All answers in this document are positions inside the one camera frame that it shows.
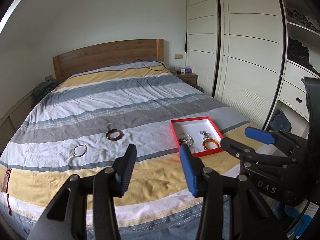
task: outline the bed sheet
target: bed sheet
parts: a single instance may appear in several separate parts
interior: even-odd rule
[[[201,198],[187,189],[170,120],[209,116],[224,136],[262,153],[273,148],[244,136],[255,126],[235,109],[201,93],[158,62],[136,62],[74,75],[49,93],[28,115],[0,158],[0,182],[12,168],[0,212],[23,239],[71,174],[91,176],[123,156],[130,143],[137,160],[128,191],[115,198],[122,239],[195,239]],[[109,141],[105,133],[124,137]],[[75,157],[75,146],[87,152]],[[236,176],[239,161],[227,152],[201,158],[220,174]],[[92,198],[87,235],[93,239]]]

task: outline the nightstand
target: nightstand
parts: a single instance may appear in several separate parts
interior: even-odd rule
[[[177,74],[176,77],[180,78],[183,82],[189,85],[196,85],[198,75],[194,73],[181,73]]]

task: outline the drawer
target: drawer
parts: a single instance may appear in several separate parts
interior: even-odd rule
[[[309,112],[306,106],[305,92],[296,88],[287,81],[283,81],[279,98],[298,110],[298,112],[303,114],[307,119],[309,118]]]
[[[189,85],[196,85],[197,84],[197,78],[191,77],[191,78],[180,78],[183,82],[189,84]]]
[[[287,61],[284,72],[285,81],[291,83],[292,85],[305,92],[306,90],[304,88],[304,82],[301,80],[304,77],[316,78],[316,76],[314,76],[313,74]]]

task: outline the bolt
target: bolt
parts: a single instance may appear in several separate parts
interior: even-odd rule
[[[239,179],[239,181],[246,181],[247,180],[247,176],[241,174],[241,175],[238,176],[238,179]]]
[[[75,180],[77,180],[78,179],[78,175],[76,175],[76,174],[73,174],[73,175],[71,175],[70,176],[70,178],[69,178],[71,181],[75,181]]]
[[[204,168],[202,169],[202,171],[203,171],[204,173],[208,174],[208,173],[211,173],[211,172],[212,172],[212,169],[211,169],[210,167],[204,167]]]
[[[112,168],[112,167],[106,167],[106,168],[104,169],[104,172],[105,172],[106,174],[111,174],[111,173],[113,173],[114,171],[115,171],[115,169]]]

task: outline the wall switch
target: wall switch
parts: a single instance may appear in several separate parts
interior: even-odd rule
[[[53,79],[53,77],[52,77],[52,75],[50,75],[50,76],[46,76],[44,79],[45,79],[46,81],[48,81],[48,80],[50,80],[50,79]]]
[[[174,58],[183,59],[183,55],[182,54],[174,54]]]

